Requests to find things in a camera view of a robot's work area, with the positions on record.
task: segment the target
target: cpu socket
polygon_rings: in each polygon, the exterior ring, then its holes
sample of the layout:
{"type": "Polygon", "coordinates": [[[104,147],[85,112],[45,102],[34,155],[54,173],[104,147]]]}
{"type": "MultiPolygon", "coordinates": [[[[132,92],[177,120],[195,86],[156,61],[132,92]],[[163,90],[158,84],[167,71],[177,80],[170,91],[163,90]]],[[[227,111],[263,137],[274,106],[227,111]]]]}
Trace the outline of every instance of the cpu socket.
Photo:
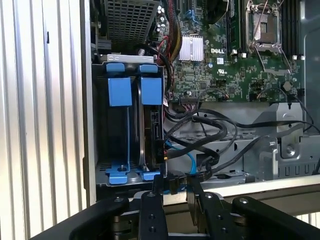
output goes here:
{"type": "Polygon", "coordinates": [[[245,40],[248,51],[256,52],[266,73],[275,75],[290,74],[290,63],[282,49],[280,14],[277,4],[265,5],[247,2],[245,14],[245,40]],[[287,69],[268,69],[261,58],[262,52],[280,54],[287,69]]]}

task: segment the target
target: ribbed metal panel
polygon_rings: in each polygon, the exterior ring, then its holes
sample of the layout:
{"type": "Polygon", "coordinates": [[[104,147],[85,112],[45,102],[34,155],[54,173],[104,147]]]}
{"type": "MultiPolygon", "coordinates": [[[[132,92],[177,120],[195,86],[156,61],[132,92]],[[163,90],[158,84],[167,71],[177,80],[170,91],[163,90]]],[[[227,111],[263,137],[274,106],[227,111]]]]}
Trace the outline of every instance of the ribbed metal panel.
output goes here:
{"type": "Polygon", "coordinates": [[[296,218],[308,224],[311,224],[312,226],[320,228],[320,212],[299,215],[299,216],[296,216],[296,218]]]}
{"type": "Polygon", "coordinates": [[[78,0],[0,1],[0,238],[86,207],[78,0]]]}

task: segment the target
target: metal mesh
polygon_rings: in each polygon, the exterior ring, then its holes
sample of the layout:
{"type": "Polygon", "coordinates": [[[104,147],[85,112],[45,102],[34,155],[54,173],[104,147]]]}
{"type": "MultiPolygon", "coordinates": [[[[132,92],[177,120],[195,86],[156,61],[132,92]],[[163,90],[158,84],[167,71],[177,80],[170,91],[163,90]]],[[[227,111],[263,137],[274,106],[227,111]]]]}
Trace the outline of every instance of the metal mesh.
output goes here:
{"type": "Polygon", "coordinates": [[[105,0],[108,39],[112,50],[142,43],[157,13],[158,0],[105,0]]]}

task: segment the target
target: silver heatsink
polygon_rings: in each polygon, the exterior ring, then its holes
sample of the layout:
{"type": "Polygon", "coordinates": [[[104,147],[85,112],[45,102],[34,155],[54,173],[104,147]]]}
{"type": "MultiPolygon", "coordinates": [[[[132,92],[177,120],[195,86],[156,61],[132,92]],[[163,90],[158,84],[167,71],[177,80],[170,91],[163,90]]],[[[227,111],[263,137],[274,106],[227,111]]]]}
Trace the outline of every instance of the silver heatsink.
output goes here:
{"type": "Polygon", "coordinates": [[[157,13],[159,0],[104,0],[107,38],[119,51],[143,43],[157,13]]]}
{"type": "Polygon", "coordinates": [[[204,38],[200,35],[182,37],[179,60],[201,62],[204,59],[204,38]]]}

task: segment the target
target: blue plastic latch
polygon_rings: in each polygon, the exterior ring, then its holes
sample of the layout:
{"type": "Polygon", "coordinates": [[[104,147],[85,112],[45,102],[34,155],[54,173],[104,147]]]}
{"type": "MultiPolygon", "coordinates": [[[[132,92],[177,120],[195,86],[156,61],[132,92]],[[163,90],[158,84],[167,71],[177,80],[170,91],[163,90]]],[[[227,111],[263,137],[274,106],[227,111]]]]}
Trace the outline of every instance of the blue plastic latch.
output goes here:
{"type": "Polygon", "coordinates": [[[143,105],[161,105],[163,102],[162,79],[141,77],[141,99],[143,105]]]}
{"type": "Polygon", "coordinates": [[[142,180],[143,181],[153,181],[155,178],[155,175],[159,175],[159,171],[148,171],[142,173],[142,180]]]}
{"type": "Polygon", "coordinates": [[[111,168],[107,168],[105,170],[106,174],[109,174],[109,183],[113,184],[126,184],[128,182],[127,172],[130,171],[127,165],[123,165],[124,170],[119,171],[121,169],[121,165],[116,162],[112,162],[111,168]]]}
{"type": "Polygon", "coordinates": [[[108,88],[111,107],[132,105],[130,77],[108,78],[108,88]]]}
{"type": "Polygon", "coordinates": [[[108,73],[111,72],[120,72],[123,73],[125,71],[125,65],[120,62],[113,62],[113,63],[108,63],[106,66],[106,71],[108,73]]]}
{"type": "Polygon", "coordinates": [[[140,72],[141,73],[157,73],[158,72],[158,66],[157,65],[152,65],[152,64],[143,64],[140,65],[140,72]]]}

